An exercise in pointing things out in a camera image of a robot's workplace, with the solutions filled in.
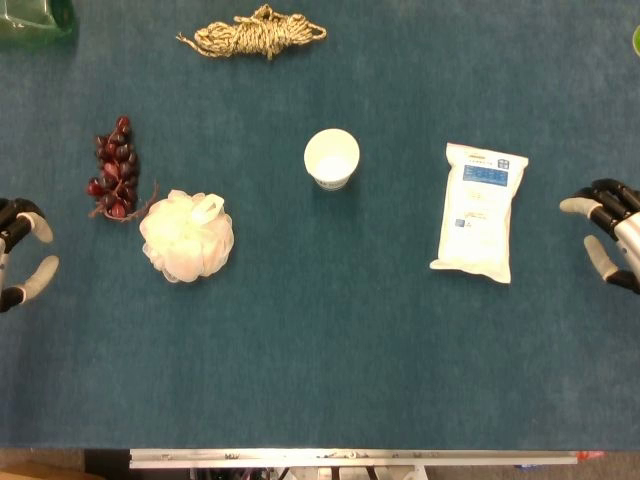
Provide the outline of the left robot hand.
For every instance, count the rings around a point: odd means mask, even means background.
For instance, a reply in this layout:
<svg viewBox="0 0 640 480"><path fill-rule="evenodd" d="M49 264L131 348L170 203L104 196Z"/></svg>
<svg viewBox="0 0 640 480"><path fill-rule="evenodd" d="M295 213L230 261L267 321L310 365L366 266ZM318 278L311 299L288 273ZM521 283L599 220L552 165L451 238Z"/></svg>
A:
<svg viewBox="0 0 640 480"><path fill-rule="evenodd" d="M24 304L37 297L51 282L59 266L55 255L42 260L34 273L23 283L5 285L10 254L27 236L32 235L41 243L51 243L54 235L42 210L24 198L1 199L1 312Z"/></svg>

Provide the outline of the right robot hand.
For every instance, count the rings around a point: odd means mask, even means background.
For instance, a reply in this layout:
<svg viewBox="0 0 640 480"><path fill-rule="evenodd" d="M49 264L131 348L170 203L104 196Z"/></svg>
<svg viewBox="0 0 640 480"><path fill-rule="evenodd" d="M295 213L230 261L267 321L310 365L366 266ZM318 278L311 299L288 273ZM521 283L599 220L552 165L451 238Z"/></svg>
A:
<svg viewBox="0 0 640 480"><path fill-rule="evenodd" d="M606 283L639 294L639 191L615 179L598 179L563 199L559 208L586 217L614 241L629 270L620 269L594 235L586 236L583 244Z"/></svg>

